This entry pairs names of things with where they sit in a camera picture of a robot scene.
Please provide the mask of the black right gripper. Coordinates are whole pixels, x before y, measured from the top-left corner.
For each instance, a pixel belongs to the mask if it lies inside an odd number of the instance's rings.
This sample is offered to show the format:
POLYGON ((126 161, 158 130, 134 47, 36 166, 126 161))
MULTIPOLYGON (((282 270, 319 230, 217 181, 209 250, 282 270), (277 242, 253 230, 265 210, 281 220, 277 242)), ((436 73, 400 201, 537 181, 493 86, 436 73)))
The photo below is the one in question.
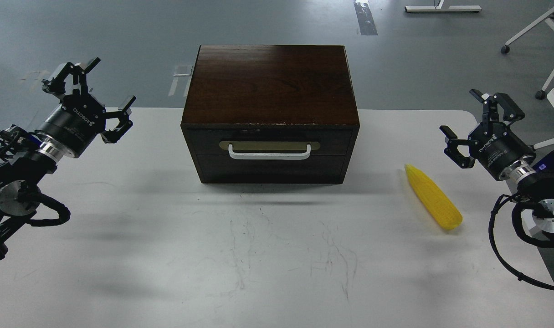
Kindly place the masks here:
POLYGON ((481 124, 465 140, 459 139, 447 125, 440 125, 439 130, 446 137, 444 153, 463 169, 473 168, 477 159, 495 180, 506 180, 506 168, 520 160, 531 164, 536 153, 508 125, 500 122, 498 109, 503 110, 503 120, 509 123, 522 120, 526 114, 506 93, 489 95, 477 89, 471 89, 469 93, 483 106, 481 124), (471 156, 462 155, 458 150, 460 146, 469 147, 471 156))

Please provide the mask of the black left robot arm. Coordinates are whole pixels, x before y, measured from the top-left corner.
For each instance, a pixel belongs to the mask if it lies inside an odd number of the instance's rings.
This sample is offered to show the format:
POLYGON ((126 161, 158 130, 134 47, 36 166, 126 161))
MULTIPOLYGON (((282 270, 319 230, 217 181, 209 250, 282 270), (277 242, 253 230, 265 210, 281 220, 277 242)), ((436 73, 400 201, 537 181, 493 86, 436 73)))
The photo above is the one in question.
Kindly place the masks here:
POLYGON ((63 157, 79 158, 98 136, 114 144, 133 126, 130 96, 109 112, 89 91, 87 75, 100 62, 66 62, 42 81, 42 90, 60 103, 33 132, 17 125, 0 129, 0 260, 6 241, 22 226, 60 226, 71 218, 66 205, 45 195, 38 183, 63 157))

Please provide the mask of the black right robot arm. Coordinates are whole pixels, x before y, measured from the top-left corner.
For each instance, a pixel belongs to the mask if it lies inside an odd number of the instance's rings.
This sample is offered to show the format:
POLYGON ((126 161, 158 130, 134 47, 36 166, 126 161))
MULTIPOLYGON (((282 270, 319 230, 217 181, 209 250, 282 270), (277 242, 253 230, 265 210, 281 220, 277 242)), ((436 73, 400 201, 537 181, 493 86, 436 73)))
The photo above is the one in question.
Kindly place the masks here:
POLYGON ((482 104, 481 122, 466 139, 459 139, 446 125, 444 153, 460 168, 476 161, 497 181, 516 185, 512 222, 517 235, 531 245, 554 248, 554 151, 534 164, 534 149, 512 132, 512 124, 525 112, 505 93, 493 95, 471 89, 482 104))

